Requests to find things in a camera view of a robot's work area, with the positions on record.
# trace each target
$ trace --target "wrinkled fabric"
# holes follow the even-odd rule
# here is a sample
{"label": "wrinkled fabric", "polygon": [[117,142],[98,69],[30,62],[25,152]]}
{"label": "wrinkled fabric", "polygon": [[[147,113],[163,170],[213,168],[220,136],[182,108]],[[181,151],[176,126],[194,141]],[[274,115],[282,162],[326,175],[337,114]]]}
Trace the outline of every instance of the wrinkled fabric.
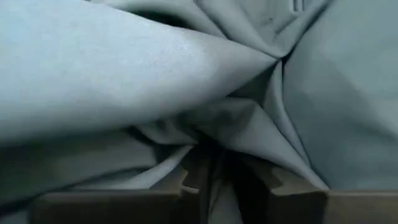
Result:
{"label": "wrinkled fabric", "polygon": [[[0,1],[0,204],[83,179],[76,188],[147,188],[203,136],[321,189],[396,189],[398,45],[385,26],[397,3],[329,2]],[[102,158],[86,149],[89,136],[130,126],[151,143],[129,134],[135,143],[114,158],[178,146],[171,166],[149,159],[147,172],[120,174],[136,167],[125,158],[91,167]],[[32,165],[68,156],[86,161],[83,178],[63,164],[68,178],[47,181]],[[10,190],[27,172],[32,184]],[[212,223],[226,204],[238,210],[230,186],[219,195]],[[234,214],[230,223],[241,223]]]}
{"label": "wrinkled fabric", "polygon": [[1,224],[28,224],[28,212],[20,211],[0,218]]}
{"label": "wrinkled fabric", "polygon": [[335,1],[285,64],[287,113],[333,189],[398,188],[397,6]]}

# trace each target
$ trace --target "fabric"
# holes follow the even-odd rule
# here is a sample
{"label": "fabric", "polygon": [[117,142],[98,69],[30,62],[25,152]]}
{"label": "fabric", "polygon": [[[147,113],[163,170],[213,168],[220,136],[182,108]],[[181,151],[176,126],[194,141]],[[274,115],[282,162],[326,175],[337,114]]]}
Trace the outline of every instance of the fabric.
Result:
{"label": "fabric", "polygon": [[217,187],[215,202],[210,207],[209,224],[241,224],[243,223],[239,212],[238,199],[235,196],[232,183],[220,181]]}
{"label": "fabric", "polygon": [[8,215],[6,217],[0,217],[1,224],[28,224],[28,213],[27,211],[20,211]]}
{"label": "fabric", "polygon": [[287,113],[333,189],[398,188],[397,6],[335,1],[285,64]]}
{"label": "fabric", "polygon": [[[398,188],[398,45],[386,28],[396,4],[0,1],[0,204],[83,179],[89,188],[148,187],[203,136],[321,189]],[[131,147],[103,145],[99,133],[130,126],[151,142],[128,134]],[[103,157],[85,141],[115,160],[131,156],[98,166]],[[162,146],[181,149],[170,167],[150,159]],[[67,172],[76,158],[82,177]],[[41,160],[68,161],[59,170],[67,178],[45,180],[50,172],[33,166]],[[138,174],[135,162],[153,168]],[[225,204],[236,210],[231,188],[220,195],[212,223]]]}
{"label": "fabric", "polygon": [[92,177],[148,169],[157,161],[151,145],[114,132],[7,149],[0,164],[1,206]]}

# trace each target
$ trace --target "light blue fabric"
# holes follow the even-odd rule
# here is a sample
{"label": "light blue fabric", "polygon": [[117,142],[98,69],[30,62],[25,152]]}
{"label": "light blue fabric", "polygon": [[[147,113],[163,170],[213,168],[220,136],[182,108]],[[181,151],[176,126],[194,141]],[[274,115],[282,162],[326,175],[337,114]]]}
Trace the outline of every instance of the light blue fabric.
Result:
{"label": "light blue fabric", "polygon": [[[50,139],[128,126],[158,144],[190,146],[205,134],[322,189],[396,189],[397,4],[0,1],[0,203],[77,178],[43,186],[34,175],[13,195],[27,168],[5,155],[37,163],[31,141],[48,149]],[[113,168],[94,166],[85,178]]]}
{"label": "light blue fabric", "polygon": [[104,174],[149,169],[157,165],[154,153],[152,145],[123,132],[5,149],[0,151],[0,206]]}
{"label": "light blue fabric", "polygon": [[335,1],[284,66],[285,107],[331,188],[398,188],[397,7]]}
{"label": "light blue fabric", "polygon": [[238,200],[231,182],[220,180],[215,202],[210,205],[209,224],[241,224]]}
{"label": "light blue fabric", "polygon": [[104,179],[87,184],[80,184],[74,189],[83,190],[133,190],[133,189],[149,189],[160,179],[164,178],[174,168],[176,168],[181,160],[191,150],[192,146],[184,146],[177,149],[175,153],[169,156],[165,161],[157,164],[153,168],[146,170],[137,175],[127,174],[117,179]]}
{"label": "light blue fabric", "polygon": [[6,217],[0,217],[1,224],[28,224],[28,212],[23,210]]}

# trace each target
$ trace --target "grey-blue textile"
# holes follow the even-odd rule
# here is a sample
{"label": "grey-blue textile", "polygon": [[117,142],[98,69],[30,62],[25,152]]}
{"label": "grey-blue textile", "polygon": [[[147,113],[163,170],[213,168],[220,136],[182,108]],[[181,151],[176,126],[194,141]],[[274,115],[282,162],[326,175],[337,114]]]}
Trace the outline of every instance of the grey-blue textile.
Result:
{"label": "grey-blue textile", "polygon": [[[180,145],[169,160],[176,164],[202,133],[322,189],[398,188],[398,31],[391,28],[397,6],[394,0],[0,1],[0,183],[8,183],[0,186],[0,205],[140,163],[158,170],[155,145]],[[153,144],[119,131],[131,126]],[[71,157],[43,153],[68,151],[98,164],[104,154],[83,147],[101,144],[93,136],[123,138],[147,148],[140,152],[147,157],[74,176]],[[114,158],[136,153],[116,149]],[[20,152],[25,156],[10,156]],[[67,178],[44,180],[51,170],[33,166],[40,159],[23,159],[31,156],[67,161]],[[31,167],[35,178],[18,167]],[[16,180],[32,184],[11,191]],[[220,199],[215,224],[224,217],[222,203],[237,210],[231,187],[220,194],[229,196]]]}

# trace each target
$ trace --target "cloth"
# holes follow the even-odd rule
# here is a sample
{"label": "cloth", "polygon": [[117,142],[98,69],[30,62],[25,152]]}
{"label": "cloth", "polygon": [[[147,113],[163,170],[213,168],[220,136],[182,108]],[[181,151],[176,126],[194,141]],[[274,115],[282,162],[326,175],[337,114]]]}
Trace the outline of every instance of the cloth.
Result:
{"label": "cloth", "polygon": [[149,169],[157,161],[151,145],[113,132],[7,149],[0,164],[1,206],[91,177]]}
{"label": "cloth", "polygon": [[28,212],[23,210],[6,217],[0,217],[1,224],[28,224]]}
{"label": "cloth", "polygon": [[134,126],[153,147],[208,136],[321,189],[396,189],[396,4],[0,1],[0,160]]}

